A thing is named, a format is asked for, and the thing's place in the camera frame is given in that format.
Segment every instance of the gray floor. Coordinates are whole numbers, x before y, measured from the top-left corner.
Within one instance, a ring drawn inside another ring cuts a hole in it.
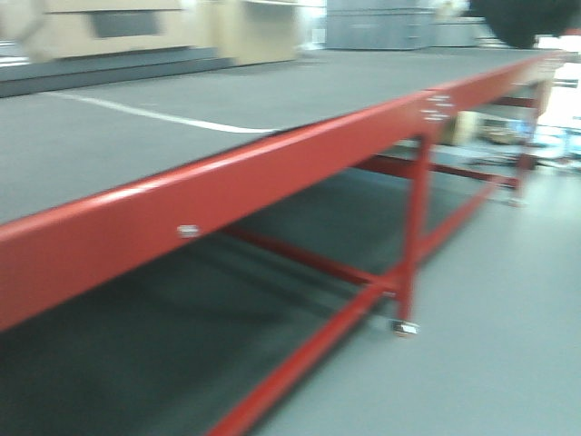
[[[254,436],[581,434],[581,176],[543,168],[424,267],[401,340],[371,318]]]

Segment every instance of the gray table surface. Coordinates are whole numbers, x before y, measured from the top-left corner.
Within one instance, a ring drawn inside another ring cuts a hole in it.
[[[0,223],[269,134],[209,130],[183,119],[247,129],[296,128],[536,55],[497,49],[318,51],[288,63],[5,98],[0,100]],[[181,121],[168,121],[166,115]]]

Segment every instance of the white line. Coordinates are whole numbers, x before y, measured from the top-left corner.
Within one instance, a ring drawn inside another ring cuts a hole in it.
[[[276,132],[276,129],[247,129],[244,127],[236,127],[234,125],[217,124],[210,123],[208,121],[193,120],[191,118],[183,118],[181,116],[173,116],[154,111],[146,111],[144,109],[127,106],[125,104],[118,104],[114,102],[109,102],[107,100],[101,100],[98,98],[82,97],[80,95],[74,94],[67,93],[42,93],[42,94],[64,98],[66,100],[75,100],[77,102],[94,104],[97,106],[106,107],[108,109],[113,109],[114,111],[124,112],[126,114],[137,116],[145,116],[147,118],[152,118],[154,120],[167,121],[168,123],[185,124],[190,125],[192,127],[200,127],[202,129],[217,130],[220,132],[229,132],[231,134],[270,134],[272,132]]]

